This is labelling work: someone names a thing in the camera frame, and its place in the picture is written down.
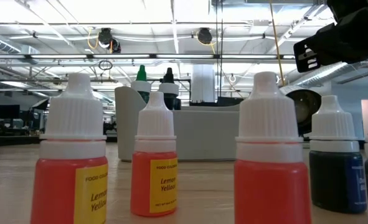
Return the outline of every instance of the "table surface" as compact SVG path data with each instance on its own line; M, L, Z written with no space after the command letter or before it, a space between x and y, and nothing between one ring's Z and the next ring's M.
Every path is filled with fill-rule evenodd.
M0 147L0 223L29 223L34 167L39 145ZM108 143L107 222L234 223L233 162L181 162L178 209L166 217L143 218L130 213L131 163L121 162L117 144ZM304 150L308 161L308 150ZM368 214L346 215L313 206L313 224L368 224Z

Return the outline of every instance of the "ceiling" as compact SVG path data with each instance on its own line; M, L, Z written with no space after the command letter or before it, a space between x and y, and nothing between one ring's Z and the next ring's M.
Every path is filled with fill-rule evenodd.
M273 12L279 50L283 55L293 55L293 45L309 37L327 24L334 22L331 11L326 6L313 6L313 0L274 0ZM40 54L108 54L96 46L97 33L103 27L112 29L118 39L123 54L276 54L274 31L271 23L270 7L257 0L225 0L224 7L213 5L210 0L0 0L0 39L11 46L22 49L28 45ZM202 45L196 39L199 28L209 28L213 42ZM39 60L37 64L19 64L18 60L3 60L0 67L7 68L0 76L8 79L66 78L70 73L88 73L93 79L111 77L115 82L93 82L94 88L114 89L116 86L130 85L135 79L138 65L145 64L150 78L162 78L168 67L173 69L176 78L191 78L192 65L201 63L195 60L156 60L137 59L110 60L116 65L106 72L98 68L97 60ZM50 63L79 63L77 66L46 66ZM208 60L203 63L214 64ZM238 77L234 88L251 90L255 73L270 70L279 73L277 61L258 60L224 62L222 70L227 75ZM296 70L294 60L282 65L283 74ZM231 90L229 81L224 78L223 89ZM28 83L30 86L42 84ZM0 88L13 87L0 83ZM43 83L42 88L64 88L65 83L54 85ZM182 99L188 99L188 88L182 83ZM46 95L57 93L43 92ZM114 93L102 93L109 99ZM236 93L224 93L237 96Z

